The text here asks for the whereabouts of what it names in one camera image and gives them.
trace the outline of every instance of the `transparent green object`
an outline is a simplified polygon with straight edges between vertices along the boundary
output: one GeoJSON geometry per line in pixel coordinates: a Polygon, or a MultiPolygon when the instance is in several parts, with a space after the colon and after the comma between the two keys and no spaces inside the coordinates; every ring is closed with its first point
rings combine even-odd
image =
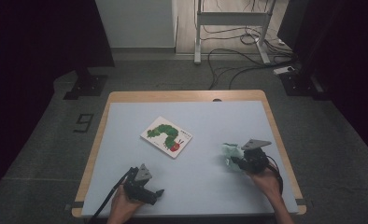
{"type": "Polygon", "coordinates": [[[234,171],[242,172],[239,166],[231,160],[231,157],[243,158],[244,153],[241,147],[237,144],[224,143],[221,146],[221,150],[226,158],[225,163],[227,166],[234,171]]]}

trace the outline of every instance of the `green caterpillar illustration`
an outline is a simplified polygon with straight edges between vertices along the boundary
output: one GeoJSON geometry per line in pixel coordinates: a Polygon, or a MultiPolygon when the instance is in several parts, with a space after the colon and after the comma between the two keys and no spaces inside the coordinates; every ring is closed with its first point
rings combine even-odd
{"type": "Polygon", "coordinates": [[[178,142],[175,142],[175,139],[178,137],[178,130],[168,124],[161,124],[153,130],[148,130],[147,137],[151,138],[159,136],[161,133],[167,134],[163,145],[172,152],[177,151],[180,148],[180,144],[184,142],[181,141],[181,139],[178,142]]]}

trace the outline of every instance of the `book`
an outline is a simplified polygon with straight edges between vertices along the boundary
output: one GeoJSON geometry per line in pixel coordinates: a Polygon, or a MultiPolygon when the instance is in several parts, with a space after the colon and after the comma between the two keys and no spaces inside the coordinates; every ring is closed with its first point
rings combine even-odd
{"type": "Polygon", "coordinates": [[[192,134],[163,117],[156,118],[140,136],[174,159],[192,139],[192,134]]]}

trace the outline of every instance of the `metal frame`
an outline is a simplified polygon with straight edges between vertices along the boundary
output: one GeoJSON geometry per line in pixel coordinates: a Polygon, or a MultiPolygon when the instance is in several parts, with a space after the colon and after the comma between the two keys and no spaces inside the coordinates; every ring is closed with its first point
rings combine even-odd
{"type": "Polygon", "coordinates": [[[198,11],[196,17],[196,39],[195,39],[195,64],[201,63],[201,26],[202,25],[251,25],[261,26],[260,38],[256,39],[257,49],[265,64],[271,63],[266,53],[264,45],[265,35],[268,30],[269,22],[272,18],[272,12],[276,0],[272,1],[267,12],[203,12],[202,1],[198,0],[198,11]]]}

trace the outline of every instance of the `person's left hand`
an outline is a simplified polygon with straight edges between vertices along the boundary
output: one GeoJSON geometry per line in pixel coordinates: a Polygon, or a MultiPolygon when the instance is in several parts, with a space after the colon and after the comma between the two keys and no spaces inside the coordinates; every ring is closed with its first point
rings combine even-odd
{"type": "Polygon", "coordinates": [[[121,224],[127,221],[144,203],[131,201],[126,195],[123,185],[118,187],[111,203],[111,212],[107,224],[121,224]]]}

